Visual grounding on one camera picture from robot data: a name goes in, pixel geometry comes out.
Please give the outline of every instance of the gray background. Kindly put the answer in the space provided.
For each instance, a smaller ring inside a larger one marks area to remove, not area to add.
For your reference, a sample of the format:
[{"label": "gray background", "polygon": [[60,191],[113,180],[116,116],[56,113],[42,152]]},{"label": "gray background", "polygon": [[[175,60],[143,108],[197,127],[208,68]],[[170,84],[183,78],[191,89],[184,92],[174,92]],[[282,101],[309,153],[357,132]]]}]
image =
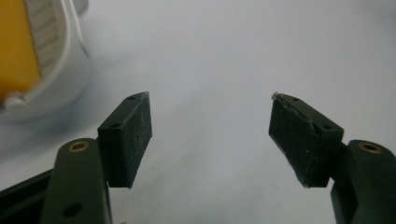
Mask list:
[{"label": "gray background", "polygon": [[91,1],[92,75],[72,105],[0,126],[0,189],[50,169],[58,148],[126,96],[150,92],[153,138],[115,223],[334,223],[268,136],[275,91],[394,150],[392,0]]}]

